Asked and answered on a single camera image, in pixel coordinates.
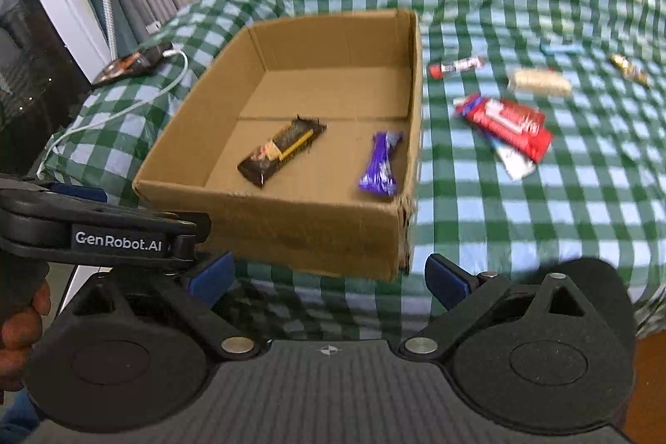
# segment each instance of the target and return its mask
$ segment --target cardboard box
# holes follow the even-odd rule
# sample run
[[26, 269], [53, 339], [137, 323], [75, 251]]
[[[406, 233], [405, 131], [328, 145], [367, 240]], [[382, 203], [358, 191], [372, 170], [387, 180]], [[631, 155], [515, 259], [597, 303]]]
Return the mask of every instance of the cardboard box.
[[[409, 265], [421, 129], [417, 18], [407, 10], [281, 18], [242, 30], [149, 153], [134, 190], [206, 211], [205, 248], [323, 275], [391, 280]], [[328, 129], [259, 189], [241, 160], [296, 116]], [[358, 189], [376, 131], [402, 130], [391, 201]]]

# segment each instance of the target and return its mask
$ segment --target white candy bar wrapper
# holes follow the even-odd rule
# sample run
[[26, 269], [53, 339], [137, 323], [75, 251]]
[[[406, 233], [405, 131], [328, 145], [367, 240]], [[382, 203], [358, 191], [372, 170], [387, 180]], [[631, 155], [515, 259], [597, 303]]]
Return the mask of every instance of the white candy bar wrapper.
[[558, 72], [543, 68], [520, 68], [509, 79], [509, 89], [538, 95], [569, 96], [572, 85]]
[[537, 169], [536, 163], [524, 156], [520, 151], [517, 151], [517, 149], [495, 138], [489, 132], [484, 131], [484, 134], [495, 150], [495, 155], [502, 161], [504, 168], [506, 168], [506, 173], [509, 174], [512, 181], [525, 178]]

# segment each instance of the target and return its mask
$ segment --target red candy bar wrapper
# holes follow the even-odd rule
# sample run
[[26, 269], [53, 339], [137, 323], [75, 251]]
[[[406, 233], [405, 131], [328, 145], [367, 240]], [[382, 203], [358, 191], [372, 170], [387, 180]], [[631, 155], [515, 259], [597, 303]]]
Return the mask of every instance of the red candy bar wrapper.
[[487, 130], [523, 155], [540, 162], [553, 139], [544, 128], [543, 113], [510, 100], [468, 96], [455, 112]]

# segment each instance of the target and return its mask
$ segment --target bed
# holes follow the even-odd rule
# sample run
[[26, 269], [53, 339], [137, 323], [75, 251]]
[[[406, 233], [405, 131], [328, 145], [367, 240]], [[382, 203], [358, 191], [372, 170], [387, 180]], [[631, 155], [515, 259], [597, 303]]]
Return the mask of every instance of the bed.
[[[216, 310], [273, 337], [395, 340], [442, 311], [424, 285], [425, 258], [433, 251], [469, 272], [493, 270], [517, 280], [540, 264], [584, 254], [617, 268], [640, 334], [666, 327], [666, 0], [197, 0], [149, 39], [170, 40], [189, 57], [181, 84], [104, 128], [72, 135], [47, 158], [46, 172], [135, 206], [131, 181], [142, 160], [239, 29], [271, 17], [397, 6], [420, 15], [424, 66], [475, 55], [488, 61], [443, 81], [424, 74], [411, 272], [380, 283], [239, 261], [236, 286]], [[584, 52], [540, 50], [563, 42]], [[624, 79], [608, 63], [612, 53], [636, 61], [654, 86]], [[574, 92], [567, 99], [517, 96], [543, 110], [554, 142], [534, 174], [511, 181], [487, 141], [453, 115], [452, 103], [477, 91], [511, 96], [507, 75], [524, 66], [561, 71]], [[153, 76], [97, 90], [75, 125], [154, 95], [180, 71], [174, 61]]]

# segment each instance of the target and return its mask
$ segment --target human hand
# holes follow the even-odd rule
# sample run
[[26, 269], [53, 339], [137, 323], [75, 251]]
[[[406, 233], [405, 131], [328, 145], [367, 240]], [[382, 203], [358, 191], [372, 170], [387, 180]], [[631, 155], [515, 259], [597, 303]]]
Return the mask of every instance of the human hand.
[[41, 316], [51, 311], [51, 291], [46, 281], [32, 298], [32, 306], [0, 322], [0, 405], [4, 392], [18, 392], [23, 387], [22, 372], [28, 361], [31, 346], [42, 334]]

